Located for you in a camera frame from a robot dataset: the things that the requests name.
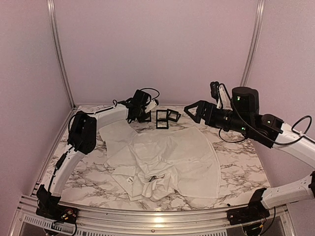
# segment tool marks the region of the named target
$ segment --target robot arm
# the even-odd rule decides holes
[[[198,101],[186,106],[184,111],[197,123],[203,119],[205,125],[240,132],[245,139],[250,138],[269,148],[287,152],[315,168],[314,140],[292,129],[276,116],[259,115],[258,91],[237,87],[232,90],[231,98],[225,85],[224,89],[221,89],[221,85],[218,82],[210,84],[211,95],[220,105]],[[195,114],[190,112],[191,108],[196,108]],[[256,190],[247,207],[229,210],[227,218],[231,225],[247,223],[269,217],[268,209],[273,207],[314,198],[315,172],[287,185]]]
[[[75,223],[78,209],[59,205],[64,185],[80,160],[92,152],[96,146],[96,132],[100,128],[116,121],[146,121],[151,118],[151,110],[158,100],[142,90],[137,90],[133,98],[121,101],[112,107],[93,113],[78,111],[72,116],[65,152],[57,161],[54,173],[46,185],[40,185],[37,215],[56,220],[56,222]]]

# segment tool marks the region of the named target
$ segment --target cable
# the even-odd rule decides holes
[[[310,119],[309,125],[307,126],[307,128],[306,128],[306,130],[305,130],[305,132],[304,132],[304,134],[306,134],[306,133],[308,132],[310,126],[311,126],[312,121],[313,121],[313,119],[312,119],[312,117],[311,117],[310,115],[307,115],[307,116],[304,116],[304,117],[300,118],[300,119],[292,126],[291,131],[292,131],[293,133],[297,134],[297,135],[300,135],[300,133],[297,132],[297,131],[295,131],[294,128],[295,128],[295,126],[296,126],[297,124],[299,124],[301,121],[305,120],[306,118],[309,118],[309,119]],[[312,140],[312,139],[310,139],[309,137],[303,136],[303,138],[305,138],[305,139],[307,139],[308,141],[310,141],[311,143],[315,144],[315,141]]]
[[[78,230],[77,222],[74,222],[74,225],[75,225],[74,233],[71,236],[75,236]]]
[[[260,236],[264,235],[270,229],[272,224],[275,222],[275,218],[276,218],[276,207],[274,207],[274,218],[272,218],[272,221],[271,221],[270,225],[266,228],[266,230],[264,232],[262,232],[260,234]]]
[[[142,90],[153,90],[153,91],[157,92],[157,96],[154,97],[154,98],[151,98],[151,100],[154,100],[154,99],[158,98],[159,95],[160,95],[159,91],[157,89],[155,89],[155,88],[142,88],[142,89],[140,89],[140,91],[142,91]]]
[[[230,101],[230,103],[231,103],[231,105],[232,105],[232,109],[236,112],[236,114],[237,114],[238,117],[241,119],[241,121],[242,121],[245,125],[247,125],[250,129],[252,129],[255,133],[261,135],[261,136],[264,137],[265,139],[267,139],[267,140],[269,140],[270,142],[272,142],[272,143],[274,143],[274,144],[276,144],[276,145],[279,145],[279,146],[287,146],[287,145],[291,145],[291,144],[297,143],[298,141],[300,141],[301,139],[303,139],[303,138],[305,137],[305,136],[301,136],[300,138],[298,138],[298,139],[296,139],[296,140],[294,140],[294,141],[292,141],[292,142],[282,144],[282,143],[278,143],[278,142],[276,142],[276,141],[273,141],[272,139],[270,139],[270,138],[268,138],[267,136],[263,135],[263,134],[260,133],[258,130],[256,130],[255,128],[253,128],[252,126],[250,126],[246,121],[244,121],[244,119],[241,117],[241,115],[238,113],[237,109],[235,108],[234,103],[233,103],[233,101],[232,101],[232,99],[231,99],[231,97],[230,97],[230,94],[228,93],[228,91],[227,91],[227,89],[226,89],[225,84],[221,83],[221,84],[219,84],[219,87],[220,87],[221,85],[224,87],[224,89],[225,89],[225,91],[226,91],[226,95],[227,95],[227,97],[228,97],[228,99],[229,99],[229,101]],[[302,121],[302,120],[303,120],[303,119],[298,120],[298,121],[294,124],[294,126],[296,126],[296,125],[297,125],[300,121]],[[306,129],[306,132],[309,130],[311,124],[312,124],[312,119],[310,119],[310,123],[309,123],[309,125],[308,125],[308,128]]]
[[[238,141],[227,141],[227,140],[225,140],[225,139],[223,139],[223,138],[221,137],[221,130],[222,130],[222,128],[219,130],[219,137],[220,137],[223,141],[225,141],[225,142],[227,142],[227,143],[236,144],[236,143],[240,143],[240,142],[246,140],[246,138],[244,138],[244,139],[238,140]]]
[[[66,155],[71,151],[71,149],[73,149],[73,146],[71,146],[65,153],[66,153]],[[54,178],[55,178],[55,174],[56,174],[56,171],[57,171],[57,169],[55,168],[54,169],[54,173],[53,173],[53,176],[51,176],[51,179],[50,179],[50,182],[49,182],[49,186],[48,186],[48,190],[47,190],[47,192],[49,192],[50,191],[50,187],[51,187],[51,184],[53,183],[53,180],[54,180]]]

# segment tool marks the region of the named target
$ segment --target crumpled white shirt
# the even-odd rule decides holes
[[[107,146],[113,179],[131,201],[152,201],[174,193],[218,198],[221,180],[216,152],[196,128],[137,133],[122,120],[99,130]]]

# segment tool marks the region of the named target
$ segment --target metal rail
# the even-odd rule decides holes
[[[223,232],[230,226],[226,211],[233,207],[215,208],[194,211],[134,211],[107,209],[90,206],[61,203],[79,209],[78,229],[95,232],[108,232],[111,235],[204,235],[209,232]],[[37,198],[22,196],[18,212],[36,218],[50,220],[35,214]],[[277,216],[287,215],[286,206],[277,208]],[[72,232],[73,225],[67,224],[68,232]]]
[[[258,0],[256,19],[255,19],[255,24],[254,24],[254,30],[252,33],[251,47],[250,47],[250,51],[248,54],[248,58],[247,58],[247,62],[245,65],[245,69],[244,69],[244,73],[242,76],[240,86],[246,86],[248,79],[249,79],[249,75],[250,75],[251,68],[252,68],[252,62],[254,59],[255,52],[257,50],[259,36],[260,36],[260,32],[261,32],[264,6],[265,6],[265,0]]]
[[[48,7],[48,12],[50,16],[50,25],[51,25],[51,30],[53,34],[53,39],[54,39],[54,45],[55,45],[55,50],[56,50],[56,56],[59,64],[59,69],[63,81],[63,86],[66,92],[66,96],[70,105],[70,108],[75,107],[73,95],[70,89],[70,84],[68,80],[68,75],[65,70],[65,65],[63,61],[63,54],[61,51],[61,45],[60,45],[60,40],[59,40],[59,34],[58,34],[58,27],[57,27],[57,19],[56,19],[56,12],[55,12],[55,1],[54,0],[47,0],[47,7]]]

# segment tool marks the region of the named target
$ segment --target marble table surface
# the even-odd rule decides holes
[[[80,106],[85,112],[97,111],[106,106]],[[192,126],[197,127],[212,143],[221,169],[219,198],[198,199],[181,196],[178,192],[171,194],[157,202],[142,199],[131,202],[128,194],[114,181],[111,173],[114,171],[107,164],[106,143],[97,133],[97,144],[94,151],[85,156],[77,165],[65,184],[62,201],[92,207],[129,210],[196,210],[247,204],[253,192],[262,187],[270,187],[266,173],[255,152],[251,141],[246,140],[237,144],[226,143],[218,136],[218,129],[194,123],[183,111],[183,106],[158,106],[158,109],[172,109],[179,111],[182,116],[177,123],[169,122],[169,129],[176,131]],[[155,112],[152,121],[130,124],[138,133],[156,128]],[[54,165],[61,157],[66,146],[68,132],[63,135],[43,177],[42,183],[48,181]],[[226,140],[240,140],[236,132],[222,132]]]

